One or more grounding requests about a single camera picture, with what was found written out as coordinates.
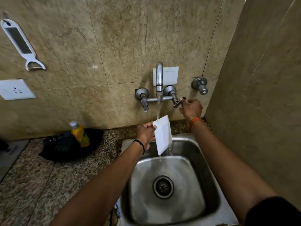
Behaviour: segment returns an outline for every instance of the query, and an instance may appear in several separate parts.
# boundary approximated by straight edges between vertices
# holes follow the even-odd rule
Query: beige wall
[[[0,98],[0,137],[41,137],[85,127],[114,128],[156,117],[142,112],[134,89],[150,89],[152,68],[179,66],[179,96],[197,97],[205,114],[244,0],[1,0],[46,71],[25,60],[0,30],[0,80],[24,79],[35,99]],[[190,87],[208,77],[209,93]],[[171,102],[161,114],[182,119]]]
[[[205,115],[301,209],[301,0],[247,0]]]

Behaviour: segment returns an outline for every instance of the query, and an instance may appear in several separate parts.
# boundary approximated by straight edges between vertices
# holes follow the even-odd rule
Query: sink drain
[[[173,183],[169,177],[159,176],[153,182],[153,192],[161,199],[168,199],[173,193]]]

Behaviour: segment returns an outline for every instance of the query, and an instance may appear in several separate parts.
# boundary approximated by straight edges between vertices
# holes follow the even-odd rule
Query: black cloth
[[[301,212],[282,197],[270,197],[249,210],[245,226],[301,225]]]

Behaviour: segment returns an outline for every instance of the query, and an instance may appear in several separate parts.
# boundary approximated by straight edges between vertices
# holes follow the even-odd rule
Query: hand
[[[157,126],[153,126],[153,122],[140,124],[137,126],[136,139],[139,140],[145,147],[145,150],[150,148],[149,142],[155,140],[155,130]]]
[[[180,102],[182,108],[180,108],[180,113],[184,115],[187,124],[194,118],[200,118],[202,113],[202,105],[197,99],[189,99],[188,103],[181,97]]]

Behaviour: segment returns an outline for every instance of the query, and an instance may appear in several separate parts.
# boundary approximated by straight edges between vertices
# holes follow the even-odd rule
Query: plastic bottle
[[[85,133],[84,128],[76,121],[71,121],[71,133],[75,136],[76,140],[80,143],[81,147],[87,147],[90,144],[89,137]]]

